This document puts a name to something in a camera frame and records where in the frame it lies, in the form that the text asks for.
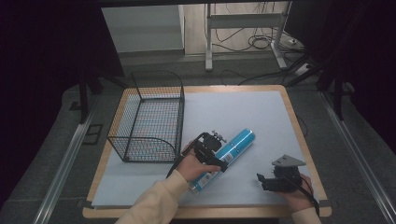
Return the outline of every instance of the gray floor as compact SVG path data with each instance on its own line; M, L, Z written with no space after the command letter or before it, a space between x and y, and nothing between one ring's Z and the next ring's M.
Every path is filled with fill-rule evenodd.
M235 85L246 77L278 71L271 52L215 56L214 70L210 73L205 71L202 56L168 55L162 58L147 55L135 59L121 55L121 61L125 74L130 74L131 71L167 70L180 75L185 86ZM279 76L270 76L270 78L264 76L245 84L280 84L282 79L283 77ZM332 205L332 215L324 217L322 222L387 223L352 154L336 129L322 97L315 89L316 80L317 77L311 77L295 87L287 88L287 91L295 113L300 118L305 140ZM59 200L49 217L49 223L114 223L116 220L87 219L82 216L82 206L91 187L106 142L106 134L122 93L122 89L113 83L105 80L102 80L102 83L105 89L99 97L91 122L91 124L103 125L100 139L96 145L88 145L93 141L92 137L87 135L84 138L84 142L88 144L83 144L79 148ZM77 87L64 93L63 107L59 116L29 170L4 204L0 213L0 223L33 222L78 126L79 111L69 110L71 104L78 101ZM396 156L356 111L347 97L343 98L343 113L345 124L361 147L361 153L389 198L395 202L396 179L391 172L396 168ZM257 219L239 221L240 223L264 222ZM280 223L291 223L291 221L289 218L282 218Z

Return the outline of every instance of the human hand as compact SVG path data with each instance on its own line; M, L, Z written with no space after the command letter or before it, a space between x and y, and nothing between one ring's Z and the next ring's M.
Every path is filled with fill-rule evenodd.
M187 182L190 182L203 173L217 172L220 170L220 167L216 165L204 165L200 163L195 157L193 150L191 150L191 152L183 159L183 161L181 161L176 169L186 179Z
M308 191L311 195L314 194L312 189L311 178L306 175L301 174L301 178L303 179L302 187L306 191ZM306 208L312 207L313 204L309 201L309 199L298 189L294 192L275 192L276 194L282 196L286 202L288 202L289 208L292 213L304 210Z

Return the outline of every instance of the black wire basket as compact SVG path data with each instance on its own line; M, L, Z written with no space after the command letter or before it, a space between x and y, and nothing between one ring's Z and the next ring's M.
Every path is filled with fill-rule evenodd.
M125 162L174 162L180 153L184 101L178 75L133 72L107 140Z

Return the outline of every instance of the metal mesh basket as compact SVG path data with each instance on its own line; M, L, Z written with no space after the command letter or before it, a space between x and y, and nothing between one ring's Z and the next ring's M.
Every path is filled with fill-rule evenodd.
M171 72L132 73L107 140L123 161L173 162L180 152L184 89Z

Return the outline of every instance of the table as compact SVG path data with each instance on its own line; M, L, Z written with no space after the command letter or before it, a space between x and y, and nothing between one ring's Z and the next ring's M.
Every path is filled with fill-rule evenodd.
M239 91L279 91L283 103L287 109L290 117L292 128L296 134L298 144L302 150L304 161L307 169L311 174L313 184L316 186L316 194L320 203L320 215L328 217L332 213L327 202L327 195L321 184L317 169L310 155L308 146L304 140L303 133L300 129L297 118L294 114L290 99L286 90L282 86L210 86L210 87L185 87L185 92L239 92ZM106 162L110 155L112 148L107 142L99 161L95 177L92 181L92 186L87 197L88 202L92 202L95 192L98 188L100 180L106 169ZM105 218L105 217L120 217L126 209L110 208L110 209L94 209L91 207L84 207L83 216L86 218ZM182 207L180 206L175 218L244 218L244 217L287 217L290 215L286 205L261 205L261 206L224 206L224 207Z

